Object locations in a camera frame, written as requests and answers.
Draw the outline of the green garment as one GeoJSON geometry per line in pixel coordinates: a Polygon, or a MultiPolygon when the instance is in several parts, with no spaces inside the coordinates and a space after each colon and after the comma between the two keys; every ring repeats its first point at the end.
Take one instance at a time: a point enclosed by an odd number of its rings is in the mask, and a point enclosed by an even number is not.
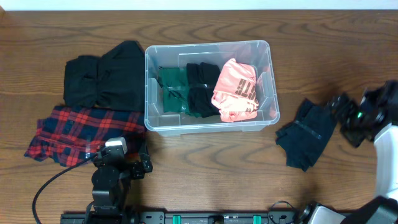
{"type": "Polygon", "coordinates": [[[200,117],[188,106],[188,80],[185,68],[159,68],[158,84],[162,88],[164,113],[185,113],[200,117]]]}

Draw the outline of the pink printed garment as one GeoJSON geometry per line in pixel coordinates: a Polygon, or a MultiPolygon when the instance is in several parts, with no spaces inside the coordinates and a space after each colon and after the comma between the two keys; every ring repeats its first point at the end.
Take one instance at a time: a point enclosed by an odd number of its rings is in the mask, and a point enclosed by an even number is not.
{"type": "Polygon", "coordinates": [[[256,118],[259,103],[254,67],[229,59],[221,70],[211,103],[219,110],[223,122],[256,118]]]}

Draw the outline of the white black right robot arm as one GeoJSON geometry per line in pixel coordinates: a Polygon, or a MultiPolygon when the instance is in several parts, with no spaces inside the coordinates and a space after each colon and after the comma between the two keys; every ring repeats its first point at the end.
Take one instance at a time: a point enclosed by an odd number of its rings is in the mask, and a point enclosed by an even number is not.
{"type": "Polygon", "coordinates": [[[308,204],[295,223],[397,223],[397,80],[366,90],[360,102],[343,93],[326,105],[343,137],[354,147],[363,141],[376,151],[373,199],[357,210],[340,212],[318,202],[308,204]]]}

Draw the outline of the large black garment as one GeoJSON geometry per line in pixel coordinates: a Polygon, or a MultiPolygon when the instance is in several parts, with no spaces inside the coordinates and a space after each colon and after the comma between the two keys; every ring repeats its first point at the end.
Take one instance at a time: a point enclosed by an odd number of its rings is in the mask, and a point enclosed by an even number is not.
{"type": "Polygon", "coordinates": [[[121,42],[102,56],[80,55],[65,66],[67,106],[144,111],[145,57],[135,40],[121,42]]]}

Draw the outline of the dark navy garment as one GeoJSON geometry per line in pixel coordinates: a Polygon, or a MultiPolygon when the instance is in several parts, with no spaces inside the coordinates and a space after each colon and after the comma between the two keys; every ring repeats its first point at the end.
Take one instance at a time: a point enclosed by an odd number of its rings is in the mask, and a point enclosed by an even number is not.
{"type": "Polygon", "coordinates": [[[331,111],[306,99],[295,119],[276,131],[276,144],[286,153],[286,165],[304,172],[317,162],[337,124],[331,111]]]}

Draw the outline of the red navy plaid shirt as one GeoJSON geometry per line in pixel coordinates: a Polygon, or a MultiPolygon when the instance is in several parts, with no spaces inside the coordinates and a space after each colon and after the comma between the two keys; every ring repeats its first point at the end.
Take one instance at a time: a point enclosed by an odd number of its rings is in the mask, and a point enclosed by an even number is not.
{"type": "Polygon", "coordinates": [[[37,121],[37,130],[25,152],[37,161],[47,158],[64,167],[99,151],[111,138],[124,137],[130,151],[145,136],[144,115],[135,111],[55,106],[48,118],[37,121]]]}

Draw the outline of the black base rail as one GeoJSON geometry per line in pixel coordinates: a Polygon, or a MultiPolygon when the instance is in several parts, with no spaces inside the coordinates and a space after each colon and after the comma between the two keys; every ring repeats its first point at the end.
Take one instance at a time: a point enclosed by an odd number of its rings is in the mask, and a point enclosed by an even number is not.
{"type": "Polygon", "coordinates": [[[98,215],[95,212],[65,213],[61,224],[79,223],[128,223],[128,224],[268,224],[294,223],[293,211],[280,210],[265,213],[170,213],[161,211],[132,212],[123,215],[98,215]]]}

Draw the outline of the black garment with tape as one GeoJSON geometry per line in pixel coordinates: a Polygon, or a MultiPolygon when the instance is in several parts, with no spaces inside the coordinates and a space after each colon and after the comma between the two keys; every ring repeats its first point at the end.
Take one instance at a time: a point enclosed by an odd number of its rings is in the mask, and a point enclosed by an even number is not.
{"type": "Polygon", "coordinates": [[[217,65],[202,62],[187,64],[189,92],[187,96],[189,111],[195,116],[207,118],[219,116],[219,109],[211,103],[215,85],[220,76],[217,65]]]}

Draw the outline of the clear plastic storage bin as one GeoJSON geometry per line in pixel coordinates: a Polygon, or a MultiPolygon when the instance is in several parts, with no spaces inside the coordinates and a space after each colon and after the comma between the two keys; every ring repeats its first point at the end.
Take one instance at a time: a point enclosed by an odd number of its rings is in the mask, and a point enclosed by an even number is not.
{"type": "Polygon", "coordinates": [[[265,40],[152,45],[145,51],[145,78],[144,123],[148,130],[163,136],[260,131],[266,126],[276,124],[280,118],[271,48],[265,40]],[[221,68],[231,58],[253,66],[256,71],[256,98],[259,109],[254,119],[227,123],[219,116],[196,118],[185,113],[164,111],[163,91],[157,81],[160,68],[182,68],[188,63],[201,62],[221,68]]]}

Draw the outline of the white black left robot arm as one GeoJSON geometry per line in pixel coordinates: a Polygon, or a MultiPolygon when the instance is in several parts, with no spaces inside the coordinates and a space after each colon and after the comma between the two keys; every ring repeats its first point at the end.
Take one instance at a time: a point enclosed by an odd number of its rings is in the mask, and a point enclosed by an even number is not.
{"type": "Polygon", "coordinates": [[[105,218],[123,219],[131,181],[143,179],[146,173],[153,170],[146,141],[142,140],[138,146],[139,160],[134,162],[126,159],[124,138],[110,139],[99,150],[93,162],[97,170],[91,178],[93,201],[86,208],[85,223],[105,218]]]}

